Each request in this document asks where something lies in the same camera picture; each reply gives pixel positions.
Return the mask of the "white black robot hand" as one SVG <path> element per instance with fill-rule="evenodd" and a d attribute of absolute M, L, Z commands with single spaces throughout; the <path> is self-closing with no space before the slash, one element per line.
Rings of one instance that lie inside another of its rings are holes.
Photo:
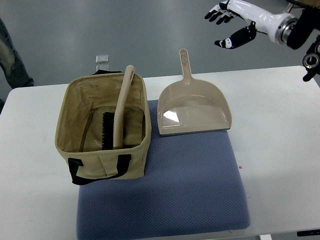
<path fill-rule="evenodd" d="M 298 19 L 288 12 L 273 14 L 243 0 L 219 2 L 205 15 L 209 22 L 217 25 L 228 23 L 239 17 L 248 23 L 231 36 L 216 40 L 214 44 L 223 49 L 235 49 L 254 40 L 257 33 L 266 34 L 276 44 L 286 44 Z"/>

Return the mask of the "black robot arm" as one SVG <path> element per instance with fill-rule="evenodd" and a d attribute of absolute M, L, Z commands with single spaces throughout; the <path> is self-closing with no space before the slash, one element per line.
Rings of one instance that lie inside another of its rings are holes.
<path fill-rule="evenodd" d="M 309 38 L 313 30 L 320 29 L 320 3 L 298 0 L 289 0 L 290 4 L 303 8 L 301 16 L 292 27 L 286 45 L 293 50 L 300 48 Z M 302 78 L 308 82 L 320 73 L 320 37 L 312 43 L 302 59 L 307 73 Z"/>

